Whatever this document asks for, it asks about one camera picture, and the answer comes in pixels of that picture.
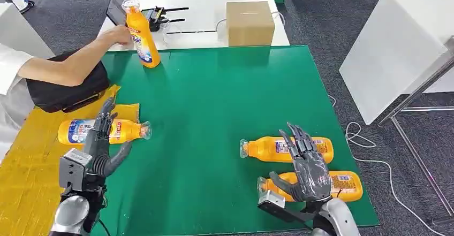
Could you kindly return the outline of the person's hand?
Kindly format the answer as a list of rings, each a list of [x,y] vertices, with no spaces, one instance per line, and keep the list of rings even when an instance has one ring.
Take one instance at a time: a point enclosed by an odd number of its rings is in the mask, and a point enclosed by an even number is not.
[[[121,25],[114,26],[105,31],[99,38],[109,46],[113,46],[114,44],[128,45],[132,41],[129,28]]]

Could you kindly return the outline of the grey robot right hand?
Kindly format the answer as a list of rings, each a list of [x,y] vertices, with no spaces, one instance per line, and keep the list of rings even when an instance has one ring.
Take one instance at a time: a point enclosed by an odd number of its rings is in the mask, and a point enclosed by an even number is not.
[[[328,167],[322,154],[317,151],[312,137],[299,125],[288,122],[287,126],[291,136],[284,130],[279,130],[279,133],[289,148],[297,182],[285,181],[274,171],[269,173],[271,180],[297,202],[321,201],[331,197]]]

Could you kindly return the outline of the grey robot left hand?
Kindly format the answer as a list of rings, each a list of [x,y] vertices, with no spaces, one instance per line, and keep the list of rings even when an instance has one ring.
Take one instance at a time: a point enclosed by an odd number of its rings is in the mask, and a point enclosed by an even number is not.
[[[111,132],[112,122],[117,113],[113,113],[115,100],[113,97],[108,98],[100,109],[92,129],[88,131],[82,151],[91,155],[93,158],[92,167],[89,172],[101,177],[109,177],[123,163],[129,155],[132,142],[124,142],[120,150],[110,156],[109,135]]]

